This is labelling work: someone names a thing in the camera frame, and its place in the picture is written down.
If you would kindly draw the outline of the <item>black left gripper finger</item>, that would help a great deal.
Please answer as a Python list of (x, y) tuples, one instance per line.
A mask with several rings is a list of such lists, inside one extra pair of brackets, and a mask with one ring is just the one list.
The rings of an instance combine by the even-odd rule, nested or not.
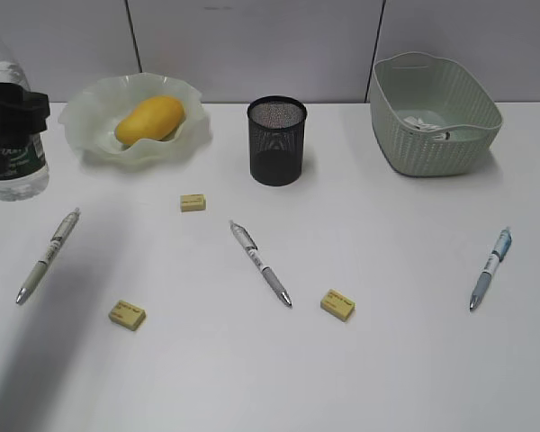
[(46, 166), (41, 133), (50, 116), (49, 98), (0, 82), (0, 180), (14, 180)]

